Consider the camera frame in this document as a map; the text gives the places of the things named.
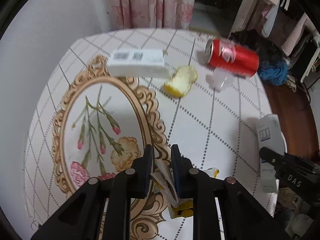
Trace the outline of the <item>white medicine box with barcode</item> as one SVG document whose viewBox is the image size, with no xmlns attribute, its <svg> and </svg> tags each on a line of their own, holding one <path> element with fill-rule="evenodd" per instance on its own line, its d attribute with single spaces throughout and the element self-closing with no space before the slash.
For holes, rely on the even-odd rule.
<svg viewBox="0 0 320 240">
<path fill-rule="evenodd" d="M 274 165 L 286 152 L 286 144 L 276 114 L 268 114 L 256 122 L 260 157 L 260 183 L 264 192 L 277 193 L 278 180 Z"/>
</svg>

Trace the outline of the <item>yellow snack wrapper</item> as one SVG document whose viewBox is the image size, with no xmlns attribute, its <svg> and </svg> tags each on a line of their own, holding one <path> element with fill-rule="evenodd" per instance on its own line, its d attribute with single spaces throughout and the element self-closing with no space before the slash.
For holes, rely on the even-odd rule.
<svg viewBox="0 0 320 240">
<path fill-rule="evenodd" d="M 167 165 L 156 160 L 157 171 L 151 178 L 168 201 L 172 219 L 193 216 L 195 219 L 218 220 L 213 190 L 215 170 L 201 171 L 188 158 L 178 158 Z"/>
</svg>

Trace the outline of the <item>red cola can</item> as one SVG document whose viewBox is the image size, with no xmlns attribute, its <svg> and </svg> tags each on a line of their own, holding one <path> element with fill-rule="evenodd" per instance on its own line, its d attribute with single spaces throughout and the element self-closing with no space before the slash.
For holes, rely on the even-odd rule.
<svg viewBox="0 0 320 240">
<path fill-rule="evenodd" d="M 225 38 L 212 38 L 204 50 L 206 63 L 240 76 L 252 77 L 259 67 L 258 54 Z"/>
</svg>

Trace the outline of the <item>white barcode QR box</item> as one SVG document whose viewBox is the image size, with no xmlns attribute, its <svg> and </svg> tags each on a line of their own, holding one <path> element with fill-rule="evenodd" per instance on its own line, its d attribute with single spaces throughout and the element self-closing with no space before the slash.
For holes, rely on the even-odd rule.
<svg viewBox="0 0 320 240">
<path fill-rule="evenodd" d="M 118 49 L 107 59 L 110 75 L 116 77 L 149 77 L 169 79 L 171 72 L 165 66 L 161 49 Z"/>
</svg>

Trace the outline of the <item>blue and black clothes pile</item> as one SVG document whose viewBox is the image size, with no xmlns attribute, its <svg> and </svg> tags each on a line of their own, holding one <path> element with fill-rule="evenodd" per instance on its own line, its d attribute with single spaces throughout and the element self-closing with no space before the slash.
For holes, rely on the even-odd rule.
<svg viewBox="0 0 320 240">
<path fill-rule="evenodd" d="M 230 40 L 245 46 L 259 56 L 258 75 L 260 79 L 273 86 L 283 85 L 289 73 L 283 52 L 272 42 L 260 36 L 255 29 L 231 33 Z"/>
</svg>

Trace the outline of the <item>white embroidered tablecloth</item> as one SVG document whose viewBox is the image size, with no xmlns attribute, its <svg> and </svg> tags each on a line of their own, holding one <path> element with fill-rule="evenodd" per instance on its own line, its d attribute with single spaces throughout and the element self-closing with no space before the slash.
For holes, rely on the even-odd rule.
<svg viewBox="0 0 320 240">
<path fill-rule="evenodd" d="M 150 144 L 168 162 L 170 146 L 199 170 L 234 176 L 274 214 L 263 191 L 255 124 L 271 113 L 259 78 L 237 77 L 223 92 L 209 86 L 201 53 L 207 38 L 174 29 L 112 31 L 75 41 L 58 62 L 28 132 L 24 157 L 27 213 L 36 231 L 89 178 L 113 178 Z M 161 49 L 166 67 L 190 65 L 197 80 L 183 98 L 151 77 L 116 77 L 106 59 L 117 49 Z"/>
</svg>

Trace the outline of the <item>clear plastic cup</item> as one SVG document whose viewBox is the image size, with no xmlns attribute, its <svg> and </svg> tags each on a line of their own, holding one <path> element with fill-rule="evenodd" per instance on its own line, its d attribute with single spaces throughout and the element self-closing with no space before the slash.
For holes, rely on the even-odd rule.
<svg viewBox="0 0 320 240">
<path fill-rule="evenodd" d="M 211 89 L 218 92 L 224 91 L 231 87 L 235 80 L 235 76 L 222 68 L 215 68 L 212 74 L 206 75 L 206 81 Z"/>
</svg>

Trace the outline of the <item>pink floral curtain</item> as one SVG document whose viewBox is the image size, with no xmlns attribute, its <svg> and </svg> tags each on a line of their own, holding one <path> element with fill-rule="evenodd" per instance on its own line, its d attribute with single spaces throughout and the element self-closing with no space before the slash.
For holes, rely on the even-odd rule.
<svg viewBox="0 0 320 240">
<path fill-rule="evenodd" d="M 117 29 L 188 29 L 195 0 L 109 0 Z"/>
</svg>

